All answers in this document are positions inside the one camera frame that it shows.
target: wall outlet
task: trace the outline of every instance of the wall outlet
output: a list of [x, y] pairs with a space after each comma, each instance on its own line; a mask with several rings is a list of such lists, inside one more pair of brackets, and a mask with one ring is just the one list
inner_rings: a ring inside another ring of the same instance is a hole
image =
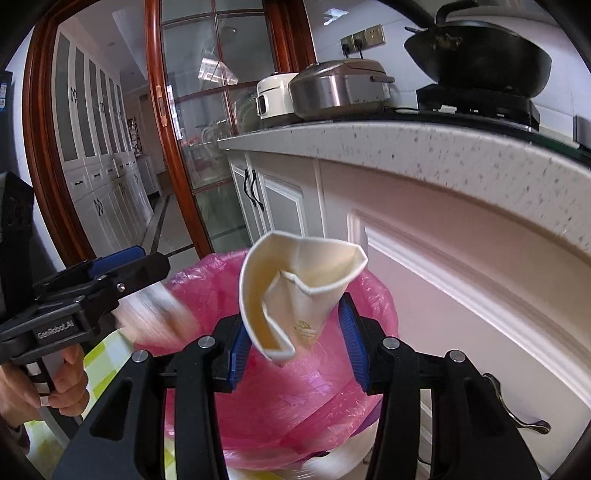
[[371, 48], [377, 45], [385, 45], [384, 29], [382, 25], [374, 25], [365, 29], [365, 47]]
[[365, 38], [365, 30], [362, 30], [361, 32], [357, 32], [353, 34], [353, 45], [355, 45], [355, 40], [361, 40], [363, 47], [361, 47], [361, 50], [365, 50], [367, 48], [367, 38]]
[[353, 45], [353, 35], [349, 35], [348, 37], [341, 38], [340, 45], [341, 45], [341, 47], [343, 45], [349, 46], [349, 55], [351, 55], [352, 53], [354, 53], [356, 51], [355, 46]]

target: speckled countertop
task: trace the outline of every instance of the speckled countertop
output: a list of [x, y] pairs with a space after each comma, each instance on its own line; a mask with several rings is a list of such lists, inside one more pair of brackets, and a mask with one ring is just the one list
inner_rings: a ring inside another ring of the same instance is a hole
[[321, 158], [461, 192], [512, 212], [591, 256], [591, 171], [524, 140], [422, 122], [323, 122], [219, 142], [229, 150]]

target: black device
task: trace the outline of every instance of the black device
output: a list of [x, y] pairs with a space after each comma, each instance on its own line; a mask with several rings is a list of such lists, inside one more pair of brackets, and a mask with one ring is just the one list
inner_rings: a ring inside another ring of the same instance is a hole
[[[432, 478], [540, 480], [512, 419], [464, 353], [416, 353], [360, 317], [349, 294], [339, 303], [339, 322], [357, 382], [367, 395], [384, 395], [367, 480], [414, 480], [422, 388], [433, 399]], [[250, 346], [235, 315], [180, 353], [154, 358], [136, 351], [70, 442], [53, 479], [164, 480], [164, 398], [175, 388], [178, 480], [227, 480], [213, 394], [234, 390]]]

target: black wok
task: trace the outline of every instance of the black wok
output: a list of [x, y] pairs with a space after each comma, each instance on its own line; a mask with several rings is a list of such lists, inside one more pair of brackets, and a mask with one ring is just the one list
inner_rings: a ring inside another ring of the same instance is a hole
[[415, 34], [404, 48], [419, 68], [440, 85], [479, 88], [535, 97], [548, 83], [552, 59], [517, 33], [488, 22], [446, 22], [457, 10], [477, 7], [473, 0], [443, 5], [435, 24]]

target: white cabinet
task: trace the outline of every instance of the white cabinet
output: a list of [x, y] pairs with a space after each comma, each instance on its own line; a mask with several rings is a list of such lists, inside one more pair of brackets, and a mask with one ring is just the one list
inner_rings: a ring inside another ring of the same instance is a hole
[[228, 159], [230, 161], [230, 170], [234, 179], [234, 185], [238, 192], [238, 203], [240, 203], [242, 215], [246, 222], [246, 230], [251, 238], [251, 242], [254, 244], [265, 233], [265, 230], [256, 203], [252, 200], [249, 193], [250, 182], [248, 179], [250, 178], [250, 174], [248, 172], [250, 165], [247, 164], [244, 153], [242, 152], [229, 152]]
[[323, 236], [314, 160], [231, 152], [230, 167], [251, 239], [281, 230]]
[[51, 78], [57, 145], [70, 196], [98, 256], [141, 242], [153, 215], [116, 77], [59, 28]]
[[[551, 424], [548, 435], [520, 432], [542, 472], [554, 472], [591, 418], [588, 351], [583, 335], [567, 333], [591, 314], [581, 286], [591, 283], [591, 267], [467, 199], [383, 172], [320, 164], [326, 235], [363, 246], [368, 268], [392, 293], [400, 338], [433, 355], [460, 349], [495, 375], [513, 413]], [[423, 393], [426, 441], [431, 410]]]

